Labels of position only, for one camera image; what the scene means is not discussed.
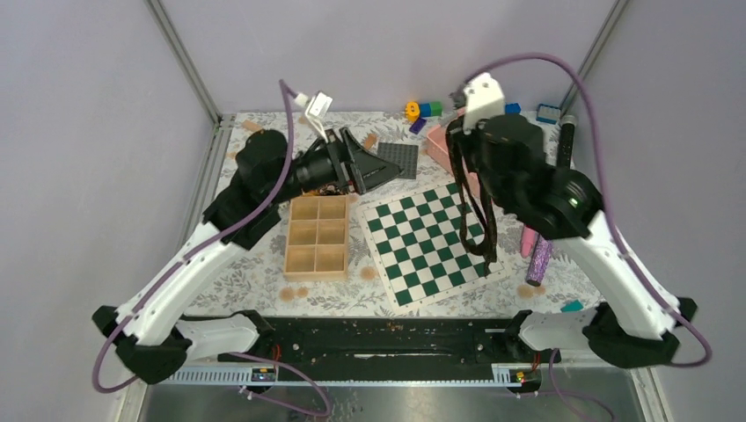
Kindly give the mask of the black key-patterned necktie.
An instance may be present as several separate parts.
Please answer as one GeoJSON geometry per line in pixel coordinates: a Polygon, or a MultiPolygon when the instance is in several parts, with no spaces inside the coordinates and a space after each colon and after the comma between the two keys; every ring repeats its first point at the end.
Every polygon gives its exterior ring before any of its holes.
{"type": "Polygon", "coordinates": [[[445,142],[449,155],[450,167],[455,183],[457,184],[458,197],[462,202],[462,205],[459,207],[460,223],[458,236],[461,244],[470,254],[483,258],[484,263],[482,264],[482,276],[486,277],[491,274],[490,265],[497,261],[496,219],[493,206],[481,180],[478,179],[479,204],[475,200],[469,186],[467,171],[464,167],[464,149],[461,146],[461,141],[468,140],[468,134],[463,130],[462,123],[462,117],[456,118],[449,123],[445,129],[445,142]],[[471,211],[483,230],[483,238],[480,242],[475,242],[473,238],[468,237],[469,230],[467,224],[466,201],[469,201],[471,211]]]}

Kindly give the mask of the wooden compartment box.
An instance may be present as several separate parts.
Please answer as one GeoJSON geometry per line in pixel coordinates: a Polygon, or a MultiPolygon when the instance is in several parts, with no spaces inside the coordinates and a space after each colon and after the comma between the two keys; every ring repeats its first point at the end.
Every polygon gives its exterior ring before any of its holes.
{"type": "Polygon", "coordinates": [[[303,196],[290,202],[283,266],[287,280],[346,280],[348,251],[347,195],[303,196]]]}

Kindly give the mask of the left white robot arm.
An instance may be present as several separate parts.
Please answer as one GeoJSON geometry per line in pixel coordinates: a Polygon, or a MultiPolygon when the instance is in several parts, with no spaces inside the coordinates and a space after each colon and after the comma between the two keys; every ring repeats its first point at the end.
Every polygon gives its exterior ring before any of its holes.
{"type": "Polygon", "coordinates": [[[157,384],[191,360],[220,354],[267,358],[273,339],[256,312],[187,316],[186,308],[280,222],[281,204],[327,186],[366,193],[400,174],[395,163],[366,150],[347,128],[327,130],[300,153],[282,132],[262,129],[248,137],[236,159],[229,185],[169,264],[129,301],[92,315],[106,346],[137,380],[157,384]]]}

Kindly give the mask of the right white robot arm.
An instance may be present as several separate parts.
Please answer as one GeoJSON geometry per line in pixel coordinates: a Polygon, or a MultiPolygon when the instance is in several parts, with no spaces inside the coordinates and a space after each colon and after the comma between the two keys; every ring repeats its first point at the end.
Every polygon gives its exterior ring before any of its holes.
{"type": "Polygon", "coordinates": [[[590,179],[546,160],[543,130],[519,114],[466,125],[458,117],[445,141],[457,184],[475,174],[480,188],[482,242],[467,249],[494,262],[494,208],[513,215],[563,250],[602,294],[602,302],[575,313],[517,313],[504,339],[506,354],[525,362],[538,351],[588,350],[620,368],[669,366],[680,345],[674,330],[689,327],[697,309],[671,295],[634,257],[611,223],[603,196],[590,179]]]}

